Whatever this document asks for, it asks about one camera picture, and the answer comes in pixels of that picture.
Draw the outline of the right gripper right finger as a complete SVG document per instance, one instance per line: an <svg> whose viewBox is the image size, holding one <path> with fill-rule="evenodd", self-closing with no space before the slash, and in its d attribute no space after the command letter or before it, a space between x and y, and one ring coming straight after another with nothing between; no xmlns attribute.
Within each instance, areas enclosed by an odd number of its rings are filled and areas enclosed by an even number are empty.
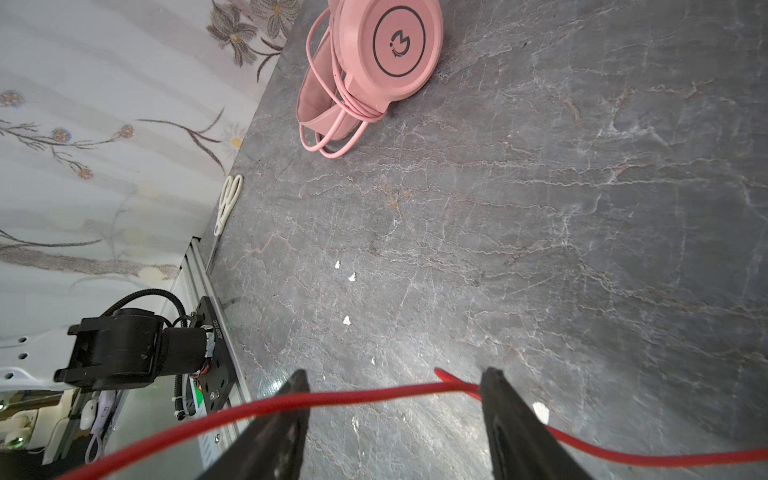
<svg viewBox="0 0 768 480"><path fill-rule="evenodd" d="M538 420L501 370L489 368L483 372L479 394L496 479L589 477Z"/></svg>

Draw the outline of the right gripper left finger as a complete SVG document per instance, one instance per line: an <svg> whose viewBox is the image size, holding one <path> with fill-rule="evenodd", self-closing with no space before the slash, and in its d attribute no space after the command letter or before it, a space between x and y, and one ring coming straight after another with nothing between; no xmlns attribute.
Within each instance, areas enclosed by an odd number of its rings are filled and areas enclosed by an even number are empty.
<svg viewBox="0 0 768 480"><path fill-rule="evenodd" d="M255 417L202 480L297 480L303 463L310 410Z"/></svg>

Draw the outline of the pink headset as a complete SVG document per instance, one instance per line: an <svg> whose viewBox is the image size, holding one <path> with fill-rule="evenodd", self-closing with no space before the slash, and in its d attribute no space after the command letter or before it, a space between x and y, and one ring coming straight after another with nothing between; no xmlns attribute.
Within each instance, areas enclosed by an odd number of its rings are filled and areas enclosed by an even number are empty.
<svg viewBox="0 0 768 480"><path fill-rule="evenodd" d="M434 73L443 45L441 6L434 0L331 1L311 31L308 70L299 89L299 131L312 131L309 152L347 153L389 106L417 93Z"/></svg>

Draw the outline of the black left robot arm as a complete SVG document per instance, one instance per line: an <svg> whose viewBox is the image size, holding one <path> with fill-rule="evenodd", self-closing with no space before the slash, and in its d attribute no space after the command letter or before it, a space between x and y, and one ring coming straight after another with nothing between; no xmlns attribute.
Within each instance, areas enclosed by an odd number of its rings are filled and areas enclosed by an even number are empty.
<svg viewBox="0 0 768 480"><path fill-rule="evenodd" d="M149 296L168 300L177 318L170 321L128 306ZM121 298L100 316L70 326L67 334L75 338L73 350L68 365L55 371L55 382L88 391L129 390L172 376L174 415L179 421L191 415L185 410L183 378L207 373L220 343L214 326L188 314L175 294L157 288Z"/></svg>

